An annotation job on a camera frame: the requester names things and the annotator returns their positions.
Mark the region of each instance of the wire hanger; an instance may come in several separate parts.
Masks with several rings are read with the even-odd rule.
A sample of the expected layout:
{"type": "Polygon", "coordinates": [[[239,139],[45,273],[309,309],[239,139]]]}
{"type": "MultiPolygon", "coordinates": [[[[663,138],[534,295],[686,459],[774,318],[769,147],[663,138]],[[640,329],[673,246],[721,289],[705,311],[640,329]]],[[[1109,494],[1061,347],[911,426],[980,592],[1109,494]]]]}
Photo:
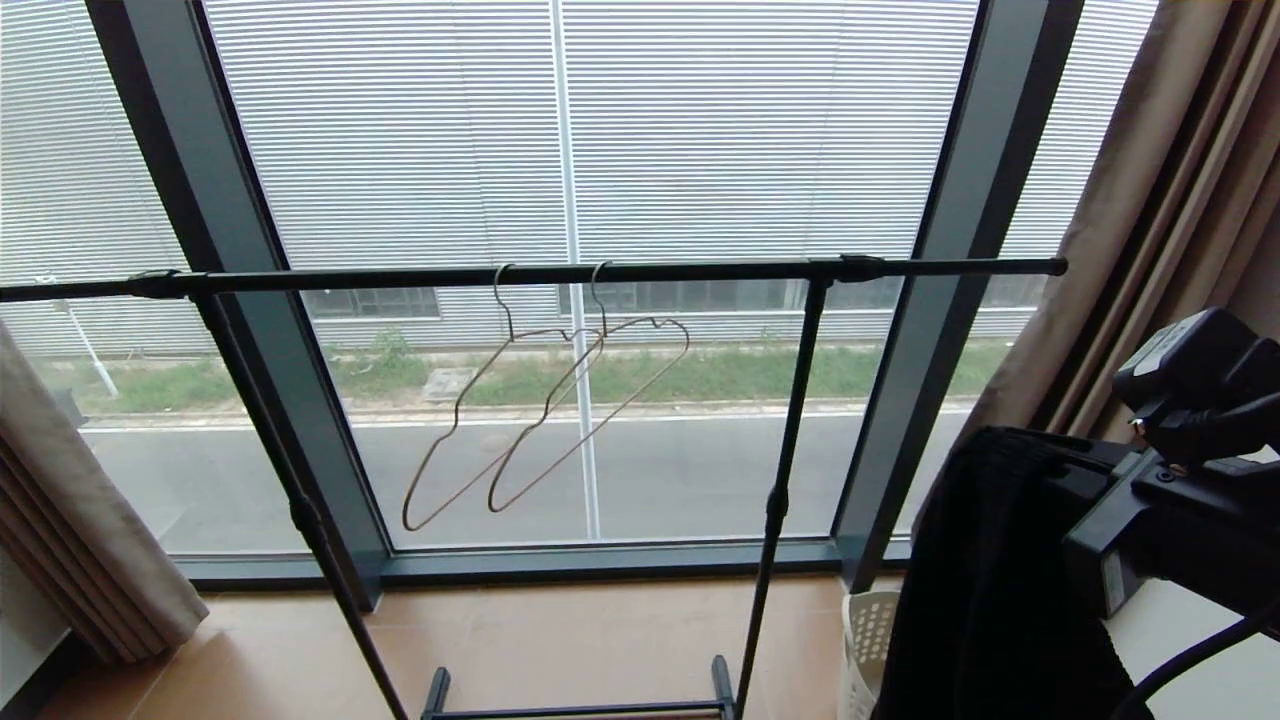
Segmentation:
{"type": "MultiPolygon", "coordinates": [[[[663,365],[662,368],[659,368],[658,372],[655,372],[653,375],[650,375],[648,380],[645,380],[631,395],[628,395],[617,407],[613,409],[612,413],[609,413],[608,415],[605,415],[604,419],[599,421],[599,424],[596,424],[594,428],[591,428],[591,430],[589,433],[584,434],[573,445],[573,447],[570,447],[559,457],[557,457],[556,460],[553,460],[552,464],[547,466],[547,469],[544,469],[540,474],[538,474],[532,480],[529,480],[529,483],[526,483],[522,488],[520,488],[516,492],[516,495],[511,496],[504,502],[500,502],[500,503],[495,502],[494,501],[494,496],[497,495],[497,491],[498,491],[498,483],[502,480],[502,475],[503,475],[503,473],[506,473],[507,465],[511,462],[511,457],[516,454],[516,450],[520,448],[520,445],[525,441],[525,438],[529,437],[529,434],[532,433],[535,429],[538,429],[544,421],[547,421],[547,416],[550,414],[549,409],[552,406],[550,405],[550,397],[559,388],[559,383],[557,383],[557,386],[554,388],[552,388],[552,392],[547,396],[548,397],[548,402],[547,402],[547,406],[544,407],[543,416],[539,418],[536,423],[534,423],[534,424],[526,427],[524,430],[521,430],[520,434],[516,436],[515,442],[512,442],[511,446],[502,454],[502,464],[498,465],[498,470],[494,473],[493,479],[489,480],[488,503],[489,503],[489,511],[490,512],[502,512],[503,510],[511,507],[517,500],[520,500],[521,497],[524,497],[525,493],[527,493],[529,491],[534,489],[534,486],[536,486],[543,479],[545,479],[547,475],[550,475],[552,471],[556,470],[556,468],[558,468],[561,465],[561,462],[564,462],[566,460],[568,460],[568,457],[571,455],[573,455],[577,451],[577,448],[582,447],[582,445],[585,445],[586,441],[591,439],[591,437],[594,437],[595,433],[600,432],[604,428],[604,425],[609,424],[609,420],[612,420],[613,418],[616,418],[618,415],[618,413],[626,410],[626,407],[628,405],[631,405],[631,402],[634,402],[637,397],[640,397],[641,395],[644,395],[644,392],[646,389],[649,389],[649,387],[652,387],[653,383],[658,382],[658,379],[660,379],[663,375],[666,375],[667,372],[671,370],[676,365],[676,363],[680,363],[685,357],[685,355],[689,354],[689,347],[690,347],[690,345],[692,345],[692,337],[689,334],[689,328],[686,328],[681,322],[678,322],[678,320],[676,320],[673,318],[660,318],[659,319],[659,318],[655,318],[653,315],[646,315],[644,318],[635,318],[635,319],[627,320],[627,322],[620,324],[618,327],[616,327],[613,329],[609,329],[608,315],[607,315],[605,309],[604,309],[604,302],[600,302],[600,296],[596,293],[596,277],[600,274],[600,269],[604,268],[608,264],[609,264],[608,260],[605,260],[604,263],[600,263],[599,265],[595,266],[595,270],[591,273],[591,300],[595,301],[595,305],[600,309],[600,331],[599,331],[599,337],[593,343],[593,347],[599,346],[599,348],[600,348],[600,351],[596,354],[596,359],[599,359],[600,355],[604,352],[604,342],[605,342],[605,340],[608,338],[609,334],[617,333],[618,331],[623,331],[623,329],[634,327],[634,325],[644,324],[644,323],[648,323],[650,327],[653,327],[654,329],[658,329],[658,331],[660,331],[663,328],[668,328],[668,327],[675,327],[675,328],[680,329],[681,334],[684,334],[684,338],[685,338],[684,346],[680,348],[680,352],[675,357],[671,359],[671,361],[668,361],[666,365],[663,365]]],[[[572,372],[573,369],[576,369],[577,365],[579,365],[579,363],[575,363],[573,368],[571,368],[570,370],[572,372]]],[[[568,374],[566,374],[563,378],[561,378],[561,382],[563,383],[567,378],[568,378],[568,374]]]]}
{"type": "MultiPolygon", "coordinates": [[[[525,331],[517,333],[516,323],[512,319],[511,307],[502,300],[502,295],[498,292],[498,282],[502,279],[503,270],[513,265],[515,265],[513,263],[503,264],[493,274],[493,299],[498,302],[498,306],[502,307],[502,311],[507,319],[507,340],[503,341],[503,343],[499,345],[498,348],[494,350],[492,355],[489,355],[489,359],[485,360],[483,365],[480,365],[480,369],[476,370],[476,373],[471,377],[467,384],[458,393],[458,397],[453,401],[453,423],[449,425],[449,429],[444,434],[435,438],[435,441],[428,448],[426,455],[422,456],[422,461],[419,464],[417,471],[413,473],[413,479],[410,482],[408,489],[404,491],[404,502],[401,505],[401,524],[408,532],[416,532],[426,527],[428,523],[439,516],[440,512],[444,512],[444,510],[448,506],[453,505],[454,501],[457,501],[460,497],[462,497],[463,493],[471,489],[471,487],[476,484],[480,480],[480,478],[484,477],[485,473],[492,470],[493,466],[497,465],[499,461],[502,461],[509,452],[504,451],[503,454],[499,454],[497,457],[489,461],[489,464],[485,465],[479,473],[476,473],[475,477],[472,477],[470,480],[458,487],[458,489],[454,491],[453,495],[445,498],[445,501],[440,503],[439,507],[428,514],[428,516],[422,519],[420,523],[412,523],[410,520],[410,505],[412,505],[413,495],[417,492],[417,488],[422,482],[422,475],[426,473],[428,465],[430,465],[431,459],[435,456],[435,451],[439,450],[440,445],[444,443],[444,441],[447,441],[448,438],[453,437],[453,434],[458,430],[458,424],[461,421],[461,415],[462,415],[462,402],[466,400],[467,395],[471,392],[471,388],[476,386],[480,378],[486,372],[489,372],[490,368],[493,368],[494,363],[497,363],[498,359],[507,350],[509,350],[513,345],[516,345],[517,341],[521,340],[527,340],[531,337],[556,336],[567,343],[572,343],[573,338],[579,334],[590,334],[590,336],[602,334],[599,331],[594,328],[582,328],[572,333],[562,328],[543,328],[543,329],[525,331]]],[[[562,375],[561,379],[552,388],[552,392],[548,393],[547,402],[544,404],[543,407],[543,418],[541,420],[538,421],[538,424],[541,424],[547,419],[547,415],[549,415],[552,410],[558,407],[562,402],[564,402],[564,398],[568,397],[568,392],[570,389],[572,389],[573,386],[564,387],[564,383],[571,375],[575,374],[579,365],[582,365],[582,363],[585,361],[586,368],[590,368],[593,364],[595,364],[596,360],[599,360],[600,351],[604,348],[604,345],[600,342],[600,340],[603,340],[603,337],[596,337],[595,342],[593,342],[586,348],[586,352],[581,357],[579,357],[577,360],[573,361],[572,365],[570,365],[568,370],[564,372],[564,375],[562,375]],[[561,391],[559,396],[556,396],[557,391],[561,391]]]]}

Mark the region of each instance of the manhole cover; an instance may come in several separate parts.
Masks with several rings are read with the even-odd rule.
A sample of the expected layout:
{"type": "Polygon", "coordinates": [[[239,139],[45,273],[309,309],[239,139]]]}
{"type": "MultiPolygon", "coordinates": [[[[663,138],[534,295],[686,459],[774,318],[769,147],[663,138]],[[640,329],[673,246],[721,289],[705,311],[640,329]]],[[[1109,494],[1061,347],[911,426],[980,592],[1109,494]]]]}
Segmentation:
{"type": "Polygon", "coordinates": [[[475,368],[436,368],[422,386],[422,400],[454,400],[475,374],[475,368]]]}

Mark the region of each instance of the corrugated metal wall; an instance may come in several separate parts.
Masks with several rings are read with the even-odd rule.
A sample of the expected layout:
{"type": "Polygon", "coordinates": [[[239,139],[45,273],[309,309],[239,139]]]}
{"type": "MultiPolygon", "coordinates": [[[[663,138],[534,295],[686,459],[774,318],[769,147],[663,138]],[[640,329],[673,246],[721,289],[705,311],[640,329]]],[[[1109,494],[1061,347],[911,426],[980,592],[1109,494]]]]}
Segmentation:
{"type": "MultiPolygon", "coordinates": [[[[1153,5],[1085,4],[1006,256],[1056,247],[1153,5]]],[[[586,260],[910,251],[974,0],[563,6],[586,260]]],[[[545,0],[207,12],[294,266],[564,260],[545,0]]],[[[183,266],[83,6],[6,3],[3,26],[4,281],[183,266]]],[[[503,295],[522,327],[564,323],[554,288],[503,295]]],[[[439,319],[317,333],[343,346],[387,327],[416,345],[497,337],[488,290],[438,296],[439,319]]],[[[180,302],[77,309],[104,352],[210,346],[180,302]]],[[[1011,334],[1028,315],[983,310],[974,332],[1011,334]]],[[[26,347],[77,350],[49,307],[5,319],[26,347]]],[[[888,319],[831,313],[823,332],[881,337],[888,319]]],[[[703,340],[799,329],[782,313],[689,320],[703,340]]]]}

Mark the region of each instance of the tiled floor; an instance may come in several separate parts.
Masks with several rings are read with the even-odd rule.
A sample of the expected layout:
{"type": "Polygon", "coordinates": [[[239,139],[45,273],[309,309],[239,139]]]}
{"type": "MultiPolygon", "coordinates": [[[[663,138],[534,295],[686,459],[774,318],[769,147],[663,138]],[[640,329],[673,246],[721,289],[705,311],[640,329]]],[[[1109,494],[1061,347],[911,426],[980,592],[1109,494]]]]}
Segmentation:
{"type": "MultiPolygon", "coordinates": [[[[773,583],[748,720],[835,717],[832,577],[773,583]]],[[[366,618],[410,716],[438,665],[447,710],[712,697],[710,661],[742,655],[750,580],[388,593],[366,618]]],[[[69,682],[42,719],[387,717],[332,598],[221,594],[172,657],[69,682]]]]}

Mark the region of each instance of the clothes rack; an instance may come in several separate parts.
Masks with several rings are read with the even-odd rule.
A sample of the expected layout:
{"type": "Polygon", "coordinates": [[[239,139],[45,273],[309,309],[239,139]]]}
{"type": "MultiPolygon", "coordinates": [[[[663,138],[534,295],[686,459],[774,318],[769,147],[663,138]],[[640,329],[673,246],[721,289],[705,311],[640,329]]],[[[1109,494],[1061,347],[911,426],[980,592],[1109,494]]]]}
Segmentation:
{"type": "MultiPolygon", "coordinates": [[[[381,287],[484,287],[494,284],[498,268],[434,268],[434,269],[370,269],[370,270],[278,270],[261,273],[205,273],[155,270],[123,281],[63,282],[55,284],[26,284],[0,287],[0,304],[24,301],[72,300],[81,297],[136,296],[146,299],[189,299],[198,309],[205,325],[212,334],[227,369],[244,401],[244,407],[257,429],[269,455],[284,457],[280,484],[289,502],[293,524],[315,553],[325,580],[333,591],[347,625],[378,683],[392,715],[407,720],[408,715],[392,685],[387,667],[374,646],[369,629],[360,616],[355,594],[338,569],[333,541],[325,530],[311,498],[300,482],[302,459],[292,457],[289,446],[280,439],[282,428],[273,420],[268,396],[260,392],[256,378],[261,375],[236,350],[230,322],[216,302],[220,293],[230,292],[282,292],[305,290],[362,290],[381,287]]],[[[782,521],[787,514],[788,483],[805,391],[814,348],[818,342],[818,324],[826,302],[827,288],[835,282],[868,282],[882,277],[922,275],[1015,275],[1050,274],[1066,272],[1061,258],[1033,260],[884,260],[865,255],[840,255],[820,259],[758,260],[736,263],[608,263],[605,265],[509,265],[500,273],[500,284],[568,284],[593,282],[678,282],[678,281],[739,281],[739,279],[800,279],[808,282],[808,296],[796,366],[787,404],[778,455],[777,474],[765,502],[764,541],[760,550],[755,593],[748,624],[746,647],[742,655],[737,694],[730,680],[724,657],[712,660],[712,684],[716,697],[691,702],[645,702],[630,705],[602,705],[575,707],[538,707],[518,710],[445,711],[444,701],[449,687],[449,673],[439,667],[431,680],[422,720],[462,719],[517,719],[517,717],[571,717],[654,715],[672,712],[714,712],[722,720],[741,720],[746,706],[755,652],[764,620],[773,561],[782,534],[782,521]]]]}

